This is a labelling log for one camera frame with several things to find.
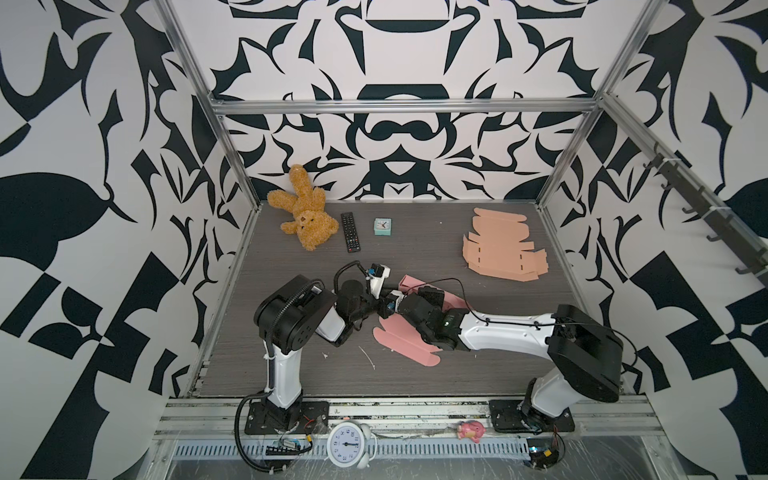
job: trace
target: black remote control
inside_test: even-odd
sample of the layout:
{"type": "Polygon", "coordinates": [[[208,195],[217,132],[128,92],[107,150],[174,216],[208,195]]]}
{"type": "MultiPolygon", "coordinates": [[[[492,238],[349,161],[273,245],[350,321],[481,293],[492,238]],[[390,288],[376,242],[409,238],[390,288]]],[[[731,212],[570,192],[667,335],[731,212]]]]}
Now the black remote control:
{"type": "Polygon", "coordinates": [[[346,240],[346,251],[349,253],[360,251],[360,239],[357,237],[357,228],[355,227],[355,217],[352,212],[341,214],[341,225],[344,229],[344,240],[346,240]]]}

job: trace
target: pink cardboard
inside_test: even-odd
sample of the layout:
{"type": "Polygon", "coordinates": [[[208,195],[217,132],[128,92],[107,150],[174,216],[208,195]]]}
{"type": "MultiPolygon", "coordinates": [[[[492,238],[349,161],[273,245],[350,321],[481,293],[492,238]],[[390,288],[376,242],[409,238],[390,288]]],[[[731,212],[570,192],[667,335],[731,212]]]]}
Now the pink cardboard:
{"type": "MultiPolygon", "coordinates": [[[[399,289],[407,294],[420,286],[427,285],[421,280],[406,275],[400,280],[399,289]]],[[[445,300],[442,305],[443,311],[451,308],[466,307],[467,304],[464,300],[450,292],[445,292],[445,300]]],[[[379,318],[379,321],[384,329],[379,327],[373,329],[373,338],[376,339],[376,342],[396,351],[400,355],[407,356],[411,360],[421,363],[423,366],[435,366],[440,363],[440,357],[434,355],[435,352],[440,351],[440,348],[425,343],[422,340],[422,336],[416,331],[416,328],[401,315],[396,313],[389,318],[379,318]]]]}
{"type": "Polygon", "coordinates": [[[530,234],[522,223],[525,215],[483,208],[475,208],[475,213],[478,216],[472,218],[472,226],[477,233],[469,232],[462,245],[470,270],[518,282],[536,280],[549,271],[547,253],[532,252],[533,242],[522,241],[530,234]]]}

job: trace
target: pink toy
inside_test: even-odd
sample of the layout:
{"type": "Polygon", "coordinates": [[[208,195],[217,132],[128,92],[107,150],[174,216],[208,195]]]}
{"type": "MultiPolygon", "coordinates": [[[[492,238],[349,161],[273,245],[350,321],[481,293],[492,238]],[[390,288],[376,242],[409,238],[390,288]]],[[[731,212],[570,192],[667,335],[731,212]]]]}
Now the pink toy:
{"type": "MultiPolygon", "coordinates": [[[[407,294],[414,292],[419,286],[426,285],[421,280],[406,275],[400,280],[399,290],[407,294]]],[[[452,293],[445,292],[445,300],[442,305],[444,312],[451,308],[466,307],[467,304],[464,300],[452,293]]],[[[421,363],[423,366],[435,366],[440,363],[440,357],[435,355],[435,352],[439,352],[440,348],[424,343],[422,336],[413,325],[408,323],[408,320],[396,313],[389,318],[379,319],[379,321],[384,329],[378,327],[373,329],[373,338],[376,339],[376,342],[421,363]]]]}
{"type": "Polygon", "coordinates": [[[474,443],[480,443],[480,437],[485,433],[485,427],[480,422],[461,422],[458,424],[458,437],[471,439],[474,443]]]}

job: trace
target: transparent plastic sheet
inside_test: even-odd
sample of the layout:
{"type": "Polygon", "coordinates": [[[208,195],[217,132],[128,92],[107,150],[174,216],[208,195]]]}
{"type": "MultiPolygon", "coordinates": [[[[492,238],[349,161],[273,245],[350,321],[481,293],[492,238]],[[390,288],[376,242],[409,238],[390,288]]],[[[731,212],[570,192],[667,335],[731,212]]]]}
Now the transparent plastic sheet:
{"type": "MultiPolygon", "coordinates": [[[[324,459],[299,459],[285,471],[275,474],[286,480],[365,479],[419,480],[440,478],[472,478],[473,480],[529,480],[562,478],[568,480],[648,480],[656,478],[643,439],[634,436],[602,436],[565,438],[564,458],[546,472],[533,470],[516,455],[499,454],[495,458],[381,458],[371,461],[371,467],[338,468],[324,459]]],[[[269,478],[269,474],[248,468],[234,460],[180,460],[173,458],[167,477],[176,479],[241,480],[269,478]]]]}

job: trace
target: mounting plate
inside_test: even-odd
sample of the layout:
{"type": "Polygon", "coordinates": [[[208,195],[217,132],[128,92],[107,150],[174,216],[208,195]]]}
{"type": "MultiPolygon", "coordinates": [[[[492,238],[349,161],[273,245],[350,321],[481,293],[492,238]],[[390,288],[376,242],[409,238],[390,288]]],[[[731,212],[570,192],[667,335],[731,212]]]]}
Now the mounting plate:
{"type": "MultiPolygon", "coordinates": [[[[518,410],[519,400],[489,400],[488,407],[491,410],[491,424],[496,432],[500,433],[533,433],[522,423],[522,414],[518,410]]],[[[563,414],[554,421],[558,432],[573,432],[576,429],[571,409],[565,409],[563,414]]],[[[543,430],[551,432],[552,428],[543,430]]]]}
{"type": "MultiPolygon", "coordinates": [[[[299,407],[299,425],[305,425],[306,415],[314,419],[317,425],[328,425],[328,412],[330,405],[328,402],[301,402],[299,407]]],[[[246,435],[280,435],[279,426],[274,421],[270,421],[270,416],[262,402],[252,402],[248,411],[248,420],[245,422],[246,435]]],[[[302,435],[301,429],[296,430],[296,434],[302,435]]]]}

